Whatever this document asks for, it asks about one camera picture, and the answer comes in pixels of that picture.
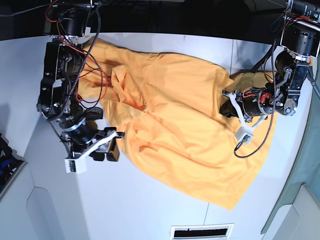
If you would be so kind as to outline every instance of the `vent grille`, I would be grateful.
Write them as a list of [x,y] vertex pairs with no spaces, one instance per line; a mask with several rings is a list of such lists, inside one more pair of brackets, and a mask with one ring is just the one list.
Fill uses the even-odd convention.
[[173,226],[170,240],[227,240],[234,224]]

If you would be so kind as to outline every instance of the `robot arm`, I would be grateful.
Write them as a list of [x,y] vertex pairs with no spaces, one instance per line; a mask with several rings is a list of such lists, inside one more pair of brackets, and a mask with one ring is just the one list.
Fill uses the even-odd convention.
[[316,58],[320,49],[320,7],[300,0],[289,0],[280,45],[285,50],[277,56],[275,64],[272,62],[277,69],[273,74],[274,82],[268,82],[262,88],[249,87],[243,92],[222,92],[234,99],[227,100],[221,106],[220,113],[228,118],[244,119],[241,121],[242,127],[235,134],[239,144],[234,154],[239,158],[256,153],[269,134],[268,131],[264,142],[255,152],[245,157],[238,156],[236,151],[241,144],[248,144],[253,138],[253,131],[246,122],[251,122],[253,117],[257,116],[260,116],[260,119],[265,119],[265,116],[270,114],[273,116],[274,111],[284,116],[295,114],[301,87],[307,77],[318,97],[320,96],[309,66],[310,58]]
[[76,89],[84,57],[77,50],[82,50],[82,45],[70,47],[71,42],[66,44],[61,36],[58,37],[59,25],[63,28],[64,38],[83,37],[89,16],[96,8],[97,4],[92,0],[56,0],[46,13],[44,34],[57,37],[46,45],[37,110],[47,122],[56,121],[62,130],[59,138],[68,153],[65,159],[67,173],[86,171],[87,156],[95,161],[103,161],[105,157],[108,161],[118,161],[116,138],[124,137],[124,133],[117,132],[115,127],[97,129],[95,120],[103,118],[101,108],[94,106],[84,110],[80,105]]

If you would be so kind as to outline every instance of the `yellow cloth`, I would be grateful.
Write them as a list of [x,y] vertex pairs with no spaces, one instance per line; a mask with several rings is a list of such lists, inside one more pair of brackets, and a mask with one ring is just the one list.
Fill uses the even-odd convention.
[[[265,145],[252,157],[234,156],[240,123],[219,114],[219,108],[222,89],[241,84],[240,79],[233,81],[220,66],[195,57],[134,52],[102,40],[92,55],[111,80],[113,88],[107,88],[100,103],[111,126],[125,132],[117,143],[126,156],[166,185],[232,210],[264,164],[275,129],[273,124]],[[82,74],[90,70],[86,66]],[[253,77],[264,79],[263,74],[246,75]],[[82,98],[97,98],[100,81],[99,71],[82,77]],[[264,121],[253,141],[237,153],[254,151],[269,123]]]

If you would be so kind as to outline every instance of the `white surface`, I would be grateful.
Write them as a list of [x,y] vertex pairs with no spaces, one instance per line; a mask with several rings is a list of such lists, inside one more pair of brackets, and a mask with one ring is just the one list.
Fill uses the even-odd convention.
[[[50,125],[40,118],[24,155],[31,169],[34,186],[49,192],[66,240],[92,240],[84,216],[77,176],[66,173],[66,156],[64,145]],[[52,238],[60,240],[58,236],[53,235]]]
[[35,187],[26,209],[40,240],[65,240],[52,198],[46,189]]
[[26,164],[0,198],[0,239],[42,240],[27,212],[27,200],[33,189],[30,168]]
[[0,133],[23,156],[39,114],[36,103],[50,37],[0,41]]
[[[228,72],[241,68],[231,66],[232,55],[238,53],[230,39],[151,33],[102,33],[100,37],[134,51],[198,57],[221,65]],[[264,47],[257,43],[247,44],[246,48],[258,60],[264,55]],[[296,115],[278,117],[268,158],[233,211],[213,204],[207,210],[208,203],[143,174],[123,154],[119,162],[89,160],[87,172],[78,176],[66,174],[65,149],[43,120],[36,127],[25,158],[34,184],[50,192],[66,239],[165,240],[170,237],[171,226],[234,223],[231,240],[261,240],[260,232],[297,154],[311,91],[306,82]]]
[[230,73],[232,39],[162,33],[101,33],[99,38],[136,52],[189,55],[217,64]]
[[[234,40],[231,73],[245,67],[250,69],[260,60],[269,45]],[[265,225],[286,183],[305,131],[312,96],[312,86],[305,81],[294,116],[278,115],[268,157],[247,192],[233,211],[210,204],[205,224],[235,223],[231,239],[261,240]]]
[[272,220],[267,232],[263,236],[263,240],[273,240],[277,231],[279,230],[282,222],[285,220],[288,212],[293,208],[292,204],[283,205],[276,212],[274,219]]
[[263,240],[319,239],[320,205],[306,184],[301,186],[293,204],[284,207],[287,210],[283,211],[283,207],[280,208],[272,221],[272,234],[269,234],[268,230]]
[[[271,45],[262,44],[258,42],[233,40],[231,75],[236,74],[241,70],[250,70],[260,59],[268,52]],[[278,46],[274,51],[274,61],[279,53],[284,50],[283,47]],[[267,60],[265,70],[270,72],[271,57]]]

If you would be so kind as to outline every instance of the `white plastic part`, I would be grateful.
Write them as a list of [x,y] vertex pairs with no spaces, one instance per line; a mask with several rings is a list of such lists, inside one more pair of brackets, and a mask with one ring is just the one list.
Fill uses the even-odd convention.
[[254,130],[267,118],[267,115],[261,115],[259,120],[253,126],[249,126],[246,124],[245,117],[241,111],[239,104],[236,101],[236,94],[233,92],[230,92],[227,94],[227,96],[229,97],[231,104],[235,108],[241,123],[241,127],[234,134],[234,136],[239,143],[243,141],[246,145],[248,145],[251,142],[251,140],[254,138]]
[[90,36],[91,27],[87,26],[84,31],[84,37],[88,38]]
[[116,131],[110,135],[99,139],[94,144],[92,144],[86,151],[84,151],[78,158],[66,158],[64,160],[66,173],[77,173],[81,174],[87,171],[86,157],[88,157],[92,152],[94,152],[98,147],[103,144],[110,142],[113,138],[117,137]]

